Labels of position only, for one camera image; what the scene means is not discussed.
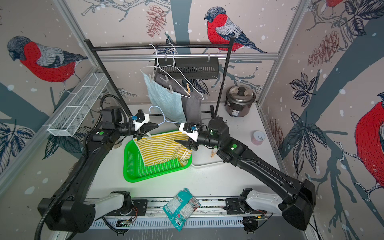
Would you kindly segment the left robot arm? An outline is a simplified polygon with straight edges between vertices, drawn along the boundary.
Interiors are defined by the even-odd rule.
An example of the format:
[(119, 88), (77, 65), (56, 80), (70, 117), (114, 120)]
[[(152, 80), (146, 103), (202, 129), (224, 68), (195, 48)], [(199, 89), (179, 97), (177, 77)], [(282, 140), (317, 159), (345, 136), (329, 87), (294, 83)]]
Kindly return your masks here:
[(120, 137), (140, 138), (156, 128), (158, 125), (150, 122), (150, 116), (142, 111), (127, 117), (117, 106), (101, 109), (97, 123), (84, 137), (83, 153), (74, 169), (51, 198), (40, 201), (38, 211), (42, 218), (35, 239), (41, 238), (43, 226), (76, 235), (86, 232), (95, 220), (113, 211), (137, 215), (130, 192), (112, 191), (91, 202), (86, 196), (99, 166)]

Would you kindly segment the yellow striped towel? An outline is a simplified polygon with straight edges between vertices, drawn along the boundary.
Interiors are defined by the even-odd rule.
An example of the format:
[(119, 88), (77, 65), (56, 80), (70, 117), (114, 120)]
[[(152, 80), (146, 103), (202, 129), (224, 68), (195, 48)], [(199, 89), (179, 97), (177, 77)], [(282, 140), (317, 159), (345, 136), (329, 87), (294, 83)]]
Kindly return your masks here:
[(172, 131), (157, 135), (134, 139), (144, 165), (151, 167), (176, 160), (182, 167), (186, 166), (192, 156), (192, 151), (177, 143), (177, 140), (187, 141), (189, 137), (180, 131)]

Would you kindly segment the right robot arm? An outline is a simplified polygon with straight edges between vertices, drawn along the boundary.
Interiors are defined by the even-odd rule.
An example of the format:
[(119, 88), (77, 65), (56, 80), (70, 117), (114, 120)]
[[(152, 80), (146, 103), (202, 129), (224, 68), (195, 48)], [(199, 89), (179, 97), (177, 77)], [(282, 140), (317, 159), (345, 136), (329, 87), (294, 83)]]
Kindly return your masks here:
[(211, 119), (206, 130), (195, 123), (181, 123), (179, 130), (189, 137), (187, 141), (178, 140), (179, 144), (195, 151), (200, 145), (216, 148), (223, 162), (250, 173), (273, 191), (273, 194), (264, 194), (245, 189), (239, 200), (245, 202), (246, 213), (266, 210), (281, 214), (298, 230), (307, 229), (316, 206), (312, 182), (294, 179), (262, 160), (248, 146), (231, 137), (228, 125), (221, 117)]

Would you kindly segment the light blue wire hanger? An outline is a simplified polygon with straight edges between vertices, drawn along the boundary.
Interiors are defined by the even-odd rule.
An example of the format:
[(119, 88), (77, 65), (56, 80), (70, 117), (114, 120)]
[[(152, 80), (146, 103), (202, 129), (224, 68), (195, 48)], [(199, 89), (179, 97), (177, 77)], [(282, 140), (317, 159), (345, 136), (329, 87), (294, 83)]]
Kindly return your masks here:
[(164, 111), (159, 106), (156, 106), (156, 105), (152, 105), (149, 107), (149, 114), (150, 114), (150, 117), (161, 116), (163, 118), (163, 121), (159, 125), (164, 123), (181, 124), (186, 122), (185, 117), (177, 116), (175, 120), (167, 117)]

